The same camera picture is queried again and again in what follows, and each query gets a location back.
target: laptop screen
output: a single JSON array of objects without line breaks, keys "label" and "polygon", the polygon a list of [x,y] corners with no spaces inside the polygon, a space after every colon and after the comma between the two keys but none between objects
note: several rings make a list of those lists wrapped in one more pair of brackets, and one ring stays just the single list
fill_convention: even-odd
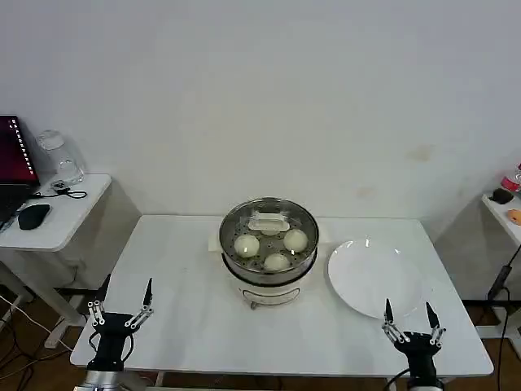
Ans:
[{"label": "laptop screen", "polygon": [[16,116],[0,116],[0,183],[38,185]]}]

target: robotic arm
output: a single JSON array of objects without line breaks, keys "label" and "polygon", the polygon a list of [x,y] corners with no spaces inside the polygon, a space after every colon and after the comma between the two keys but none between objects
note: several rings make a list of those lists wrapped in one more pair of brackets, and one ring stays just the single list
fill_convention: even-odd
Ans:
[{"label": "robotic arm", "polygon": [[431,334],[401,332],[394,323],[391,303],[387,299],[382,329],[396,350],[407,357],[410,369],[407,388],[412,391],[443,391],[444,384],[436,378],[436,368],[432,358],[440,351],[441,338],[447,329],[440,327],[438,315],[429,303],[427,303],[427,317],[431,325]]},{"label": "robotic arm", "polygon": [[[94,301],[88,303],[90,317],[95,333],[92,338],[99,334],[96,356],[87,365],[87,376],[85,382],[77,386],[75,391],[95,391],[102,389],[118,389],[118,375],[124,370],[124,363],[134,348],[133,334],[154,313],[152,304],[152,279],[148,280],[147,291],[143,299],[142,308],[137,314],[118,314],[106,312],[103,301],[107,295],[110,275],[105,279],[103,285],[96,293]],[[125,358],[122,358],[125,340],[130,337],[131,348]]]}]

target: white plate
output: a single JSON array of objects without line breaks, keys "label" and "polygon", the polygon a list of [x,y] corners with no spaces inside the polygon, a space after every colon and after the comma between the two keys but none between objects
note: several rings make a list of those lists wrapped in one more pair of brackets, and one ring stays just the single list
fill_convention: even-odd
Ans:
[{"label": "white plate", "polygon": [[383,319],[387,298],[395,318],[406,316],[422,301],[418,269],[383,241],[359,239],[340,245],[331,254],[327,272],[342,300],[373,318]]}]

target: laptop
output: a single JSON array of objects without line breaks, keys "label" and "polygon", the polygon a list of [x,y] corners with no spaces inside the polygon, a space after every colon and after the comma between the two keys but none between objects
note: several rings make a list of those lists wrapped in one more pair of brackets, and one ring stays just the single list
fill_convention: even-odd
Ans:
[{"label": "laptop", "polygon": [[16,116],[0,116],[0,229],[40,187]]}]

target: orange object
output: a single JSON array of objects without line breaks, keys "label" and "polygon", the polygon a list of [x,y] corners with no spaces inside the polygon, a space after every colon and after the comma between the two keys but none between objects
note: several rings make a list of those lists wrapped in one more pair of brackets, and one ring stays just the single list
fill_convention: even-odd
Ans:
[{"label": "orange object", "polygon": [[521,226],[521,210],[519,209],[511,209],[507,213],[508,218],[514,224]]}]

